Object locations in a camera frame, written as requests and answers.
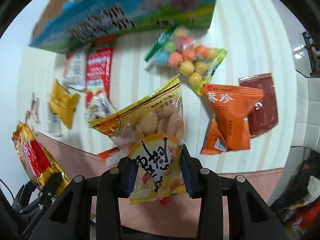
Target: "green candy ball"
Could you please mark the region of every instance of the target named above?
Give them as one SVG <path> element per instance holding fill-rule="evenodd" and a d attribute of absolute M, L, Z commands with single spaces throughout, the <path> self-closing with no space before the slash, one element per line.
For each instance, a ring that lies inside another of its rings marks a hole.
<path fill-rule="evenodd" d="M 173 41 L 166 41 L 163 45 L 163 49 L 171 53 L 177 50 L 177 46 Z"/>

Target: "bag of colorful candy balls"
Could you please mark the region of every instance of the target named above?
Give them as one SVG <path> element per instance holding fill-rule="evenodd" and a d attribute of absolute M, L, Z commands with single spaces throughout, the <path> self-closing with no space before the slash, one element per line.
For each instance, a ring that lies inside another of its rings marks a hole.
<path fill-rule="evenodd" d="M 189 76 L 189 84 L 195 93 L 202 95 L 203 85 L 210 83 L 226 55 L 224 49 L 196 44 L 187 28 L 175 25 L 161 33 L 145 61 L 152 58 L 153 64 L 179 68 L 182 74 Z"/>

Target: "metal screw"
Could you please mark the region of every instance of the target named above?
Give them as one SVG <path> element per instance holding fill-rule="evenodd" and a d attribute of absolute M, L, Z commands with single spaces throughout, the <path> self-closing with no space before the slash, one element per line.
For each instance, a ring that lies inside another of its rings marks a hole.
<path fill-rule="evenodd" d="M 207 168 L 202 168 L 202 169 L 200 170 L 200 172 L 201 172 L 201 174 L 209 174 L 210 170 L 207 169 Z"/>
<path fill-rule="evenodd" d="M 73 180 L 75 182 L 81 182 L 82 181 L 82 176 L 76 176 Z"/>
<path fill-rule="evenodd" d="M 239 182 L 245 182 L 245 177 L 244 176 L 237 176 L 237 181 Z"/>
<path fill-rule="evenodd" d="M 111 174 L 117 174 L 119 172 L 119 169 L 118 168 L 112 168 L 110 169 L 110 173 Z"/>

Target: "blue candy ball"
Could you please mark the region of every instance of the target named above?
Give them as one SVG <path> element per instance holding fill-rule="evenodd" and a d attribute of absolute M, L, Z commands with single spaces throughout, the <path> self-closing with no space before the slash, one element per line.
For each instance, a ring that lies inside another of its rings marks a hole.
<path fill-rule="evenodd" d="M 167 64 L 169 54 L 166 51 L 159 51 L 156 55 L 156 61 L 159 64 Z"/>

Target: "gold candy wrapper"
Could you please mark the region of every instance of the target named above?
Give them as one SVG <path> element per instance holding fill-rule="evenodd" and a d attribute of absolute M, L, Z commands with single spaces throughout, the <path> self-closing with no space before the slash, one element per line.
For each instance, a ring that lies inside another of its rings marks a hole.
<path fill-rule="evenodd" d="M 89 124 L 144 169 L 138 171 L 131 203 L 185 192 L 179 165 L 185 127 L 178 76 L 152 95 Z"/>
<path fill-rule="evenodd" d="M 53 83 L 49 105 L 51 111 L 57 114 L 63 124 L 70 130 L 72 127 L 73 115 L 79 100 L 78 94 L 70 94 L 59 82 Z"/>
<path fill-rule="evenodd" d="M 33 184 L 41 190 L 53 173 L 62 174 L 62 182 L 55 195 L 60 194 L 70 180 L 52 155 L 36 141 L 31 129 L 20 122 L 12 135 L 12 141 L 24 170 Z"/>

